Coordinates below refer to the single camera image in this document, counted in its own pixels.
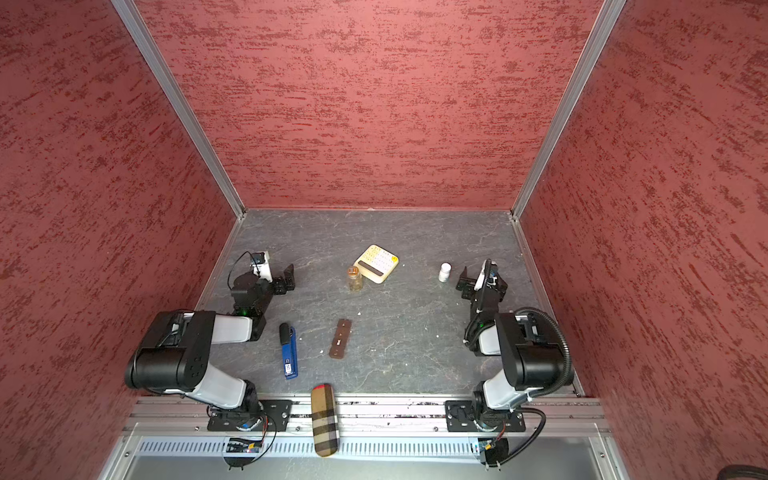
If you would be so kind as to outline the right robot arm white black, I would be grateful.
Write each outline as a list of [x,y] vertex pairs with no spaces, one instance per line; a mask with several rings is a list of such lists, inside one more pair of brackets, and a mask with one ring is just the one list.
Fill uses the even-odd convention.
[[463,344],[477,356],[501,359],[501,370],[473,392],[474,418],[482,428],[573,383],[570,347],[557,322],[536,307],[501,310],[508,285],[495,262],[485,260],[475,278],[463,272],[457,289],[470,302]]

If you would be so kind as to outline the clear amber pill bottle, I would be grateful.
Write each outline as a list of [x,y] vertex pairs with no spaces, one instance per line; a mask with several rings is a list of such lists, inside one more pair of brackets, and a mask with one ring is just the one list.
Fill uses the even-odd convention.
[[351,266],[347,270],[347,285],[350,291],[357,292],[363,288],[364,279],[357,266]]

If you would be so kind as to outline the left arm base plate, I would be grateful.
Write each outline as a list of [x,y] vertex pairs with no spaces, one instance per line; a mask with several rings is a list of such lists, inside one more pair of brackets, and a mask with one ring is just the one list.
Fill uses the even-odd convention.
[[244,408],[220,409],[208,407],[209,432],[251,433],[264,429],[284,432],[291,416],[291,400],[267,399],[257,401],[253,411]]

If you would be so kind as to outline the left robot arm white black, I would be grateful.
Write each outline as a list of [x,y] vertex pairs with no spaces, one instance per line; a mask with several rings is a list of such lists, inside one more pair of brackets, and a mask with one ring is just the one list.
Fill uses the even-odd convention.
[[128,362],[124,383],[155,395],[182,395],[221,413],[258,416],[262,408],[250,381],[235,378],[210,363],[214,345],[258,341],[271,300],[295,289],[294,266],[266,277],[260,265],[229,286],[234,311],[162,311]]

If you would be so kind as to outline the brown weekly pill organizer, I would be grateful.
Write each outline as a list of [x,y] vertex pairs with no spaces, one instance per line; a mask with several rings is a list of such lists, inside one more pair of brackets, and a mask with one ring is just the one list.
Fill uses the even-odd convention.
[[351,321],[341,319],[337,323],[334,338],[329,350],[329,356],[332,359],[341,360],[345,356],[345,349],[351,334]]

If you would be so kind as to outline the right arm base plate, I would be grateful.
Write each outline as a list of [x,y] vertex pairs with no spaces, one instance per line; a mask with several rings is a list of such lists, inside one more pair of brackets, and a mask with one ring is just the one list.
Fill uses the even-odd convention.
[[444,408],[449,432],[519,433],[526,430],[521,413],[488,409],[470,400],[449,400]]

